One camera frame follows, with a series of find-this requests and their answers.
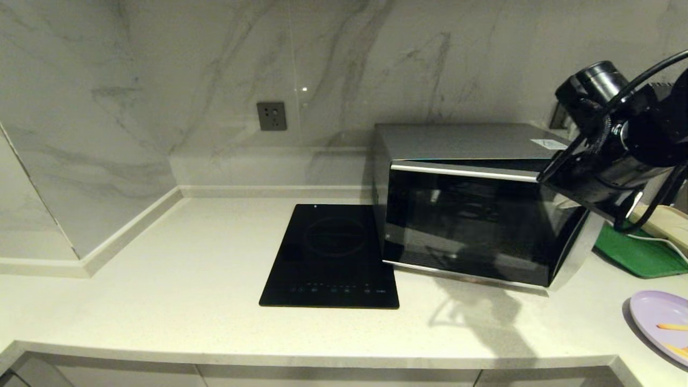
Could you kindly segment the green plastic tray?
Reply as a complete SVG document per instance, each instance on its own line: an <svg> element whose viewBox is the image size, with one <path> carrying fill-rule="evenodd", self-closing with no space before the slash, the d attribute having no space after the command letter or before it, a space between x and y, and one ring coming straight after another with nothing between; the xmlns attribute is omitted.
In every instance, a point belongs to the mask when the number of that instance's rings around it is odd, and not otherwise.
<svg viewBox="0 0 688 387"><path fill-rule="evenodd" d="M688 274L688 258L684 259L673 246L652 238L643 230L623 234L606 223L600 230L594 251L641 279Z"/></svg>

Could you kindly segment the black induction cooktop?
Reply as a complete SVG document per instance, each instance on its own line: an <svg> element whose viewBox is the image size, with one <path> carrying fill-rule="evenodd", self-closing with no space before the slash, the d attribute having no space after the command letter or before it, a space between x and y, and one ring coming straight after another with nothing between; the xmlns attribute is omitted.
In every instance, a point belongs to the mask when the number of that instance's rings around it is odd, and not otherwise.
<svg viewBox="0 0 688 387"><path fill-rule="evenodd" d="M263 288L265 307L399 308L371 205L298 204Z"/></svg>

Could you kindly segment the beige cabinet corner panel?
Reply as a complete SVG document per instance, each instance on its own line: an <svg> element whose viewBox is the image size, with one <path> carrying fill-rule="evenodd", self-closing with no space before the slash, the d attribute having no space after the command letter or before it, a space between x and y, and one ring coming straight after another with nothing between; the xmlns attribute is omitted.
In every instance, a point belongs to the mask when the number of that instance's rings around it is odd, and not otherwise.
<svg viewBox="0 0 688 387"><path fill-rule="evenodd" d="M75 387L57 367L42 355L27 353L11 365L9 372L25 387Z"/></svg>

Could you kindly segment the lilac round plate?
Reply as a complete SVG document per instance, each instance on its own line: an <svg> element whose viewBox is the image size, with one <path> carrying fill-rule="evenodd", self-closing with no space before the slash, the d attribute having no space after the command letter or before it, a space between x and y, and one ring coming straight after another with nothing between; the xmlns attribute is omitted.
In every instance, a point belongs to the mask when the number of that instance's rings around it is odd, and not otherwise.
<svg viewBox="0 0 688 387"><path fill-rule="evenodd" d="M688 332L656 327L657 324L688 324L688 299L670 292L640 291L630 298L629 311L635 326L651 347L688 370L688 363L663 347L664 343L679 348L688 346Z"/></svg>

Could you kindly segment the cream rectangular box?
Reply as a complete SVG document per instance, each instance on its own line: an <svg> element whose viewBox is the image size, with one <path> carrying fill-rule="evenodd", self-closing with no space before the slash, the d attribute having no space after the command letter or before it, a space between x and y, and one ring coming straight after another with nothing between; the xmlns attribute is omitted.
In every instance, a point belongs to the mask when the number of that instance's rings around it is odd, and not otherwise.
<svg viewBox="0 0 688 387"><path fill-rule="evenodd" d="M660 242L671 248L688 263L688 214L676 208L660 205L631 238Z"/></svg>

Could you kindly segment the grey single wall socket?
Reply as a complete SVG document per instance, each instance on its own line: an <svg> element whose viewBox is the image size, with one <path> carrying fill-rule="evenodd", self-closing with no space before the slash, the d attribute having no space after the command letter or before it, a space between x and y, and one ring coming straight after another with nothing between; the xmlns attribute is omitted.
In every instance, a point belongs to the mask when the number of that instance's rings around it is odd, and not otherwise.
<svg viewBox="0 0 688 387"><path fill-rule="evenodd" d="M283 102L257 102L260 130L263 132L282 132L288 129L285 104Z"/></svg>

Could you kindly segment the microwave door with dark glass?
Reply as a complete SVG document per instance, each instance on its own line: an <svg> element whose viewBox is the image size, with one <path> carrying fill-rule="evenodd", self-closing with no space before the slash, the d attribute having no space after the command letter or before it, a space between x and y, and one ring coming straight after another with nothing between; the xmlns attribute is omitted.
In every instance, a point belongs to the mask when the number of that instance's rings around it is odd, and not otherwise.
<svg viewBox="0 0 688 387"><path fill-rule="evenodd" d="M536 181L544 159L391 161L375 178L382 258L398 267L552 289L603 219Z"/></svg>

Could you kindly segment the silver microwave oven body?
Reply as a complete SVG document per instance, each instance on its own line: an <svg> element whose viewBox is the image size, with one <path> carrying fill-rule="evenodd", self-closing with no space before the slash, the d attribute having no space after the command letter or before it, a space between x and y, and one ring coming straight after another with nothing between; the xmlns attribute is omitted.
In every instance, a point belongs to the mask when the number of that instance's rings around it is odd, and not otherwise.
<svg viewBox="0 0 688 387"><path fill-rule="evenodd" d="M375 221L375 178L383 174L389 162L544 159L547 165L557 151L531 139L554 139L568 145L567 140L526 124L376 125L369 157Z"/></svg>

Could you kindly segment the grey double wall socket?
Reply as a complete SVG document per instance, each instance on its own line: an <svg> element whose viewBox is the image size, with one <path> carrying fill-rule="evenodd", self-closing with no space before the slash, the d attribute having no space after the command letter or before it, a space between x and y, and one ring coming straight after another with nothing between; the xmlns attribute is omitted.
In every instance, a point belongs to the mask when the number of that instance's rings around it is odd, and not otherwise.
<svg viewBox="0 0 688 387"><path fill-rule="evenodd" d="M565 131L570 127L570 115L565 107L557 102L554 105L552 114L548 123L548 129L553 131Z"/></svg>

